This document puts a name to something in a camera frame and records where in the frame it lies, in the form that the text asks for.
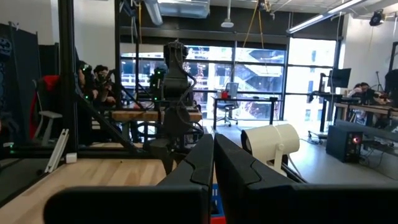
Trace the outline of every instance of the monitor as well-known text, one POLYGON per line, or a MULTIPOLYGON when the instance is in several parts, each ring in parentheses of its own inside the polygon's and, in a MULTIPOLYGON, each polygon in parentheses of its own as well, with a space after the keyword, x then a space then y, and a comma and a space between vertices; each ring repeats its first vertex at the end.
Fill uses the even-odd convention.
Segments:
POLYGON ((347 88, 350 75, 350 68, 330 70, 328 86, 331 87, 333 85, 333 88, 347 88))

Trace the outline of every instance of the red light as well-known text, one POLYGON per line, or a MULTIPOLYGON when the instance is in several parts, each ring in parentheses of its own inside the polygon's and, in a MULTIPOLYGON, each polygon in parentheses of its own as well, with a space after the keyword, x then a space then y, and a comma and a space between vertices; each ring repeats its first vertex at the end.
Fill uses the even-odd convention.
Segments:
POLYGON ((359 144, 359 143, 361 143, 361 138, 359 138, 359 137, 353 138, 353 143, 354 143, 354 144, 359 144))

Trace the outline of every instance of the office chair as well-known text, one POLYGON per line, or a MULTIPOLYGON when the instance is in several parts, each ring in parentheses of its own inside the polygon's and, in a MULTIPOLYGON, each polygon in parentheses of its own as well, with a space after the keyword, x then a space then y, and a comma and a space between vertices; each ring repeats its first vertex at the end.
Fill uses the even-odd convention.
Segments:
MULTIPOLYGON (((238 83, 227 83, 225 86, 225 90, 228 91, 228 95, 231 96, 231 98, 235 98, 238 95, 238 83)), ((229 112, 235 109, 238 109, 239 105, 237 101, 228 101, 224 100, 221 101, 217 104, 217 109, 224 111, 224 117, 223 118, 218 118, 217 122, 219 121, 224 121, 224 123, 228 123, 228 127, 231 127, 231 121, 236 121, 236 124, 238 124, 238 120, 235 118, 230 118, 229 112)))
POLYGON ((41 145, 42 146, 48 146, 50 142, 50 137, 52 133, 52 126, 54 123, 55 119, 62 118, 62 114, 55 113, 53 111, 50 111, 50 105, 51 102, 48 98, 48 91, 46 89, 46 85, 44 80, 41 78, 39 80, 33 80, 33 83, 35 85, 36 89, 36 95, 37 95, 37 101, 39 102, 39 115, 41 116, 40 118, 40 123, 36 129, 35 135, 34 135, 34 140, 38 140, 39 134, 41 132, 44 118, 48 119, 47 127, 44 131, 43 138, 41 140, 41 145))

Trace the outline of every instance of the glass wall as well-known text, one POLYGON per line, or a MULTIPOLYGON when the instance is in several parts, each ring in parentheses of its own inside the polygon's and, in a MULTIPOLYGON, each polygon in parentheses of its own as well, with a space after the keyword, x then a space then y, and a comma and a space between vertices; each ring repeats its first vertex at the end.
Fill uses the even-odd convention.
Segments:
POLYGON ((309 93, 318 91, 321 86, 326 92, 328 78, 335 62, 336 41, 290 39, 289 59, 286 76, 286 93, 284 101, 284 119, 296 128, 319 128, 322 113, 322 99, 315 97, 309 101, 309 93))
MULTIPOLYGON (((187 45, 188 56, 183 69, 197 79, 194 99, 201 104, 203 117, 213 118, 216 92, 225 89, 228 82, 236 82, 238 97, 273 96, 280 100, 274 111, 270 103, 239 102, 239 109, 233 111, 238 119, 267 120, 273 113, 274 119, 318 121, 322 102, 314 99, 309 103, 308 95, 318 90, 320 84, 330 91, 327 78, 320 83, 320 74, 328 75, 333 67, 336 41, 290 39, 289 46, 286 54, 286 50, 187 45)), ((149 76, 156 67, 165 67, 163 52, 147 51, 139 54, 142 86, 149 86, 149 76)), ((134 57, 134 53, 122 54, 122 84, 127 88, 135 85, 134 57)), ((223 115, 218 110, 217 116, 223 115)))

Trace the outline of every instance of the blue object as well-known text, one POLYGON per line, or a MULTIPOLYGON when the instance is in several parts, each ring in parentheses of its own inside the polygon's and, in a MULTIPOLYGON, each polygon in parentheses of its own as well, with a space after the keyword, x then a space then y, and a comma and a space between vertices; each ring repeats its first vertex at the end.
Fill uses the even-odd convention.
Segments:
POLYGON ((221 203, 221 195, 218 192, 218 184, 213 184, 213 190, 211 191, 211 202, 215 202, 218 210, 218 214, 212 214, 211 217, 223 217, 224 210, 223 204, 221 203))

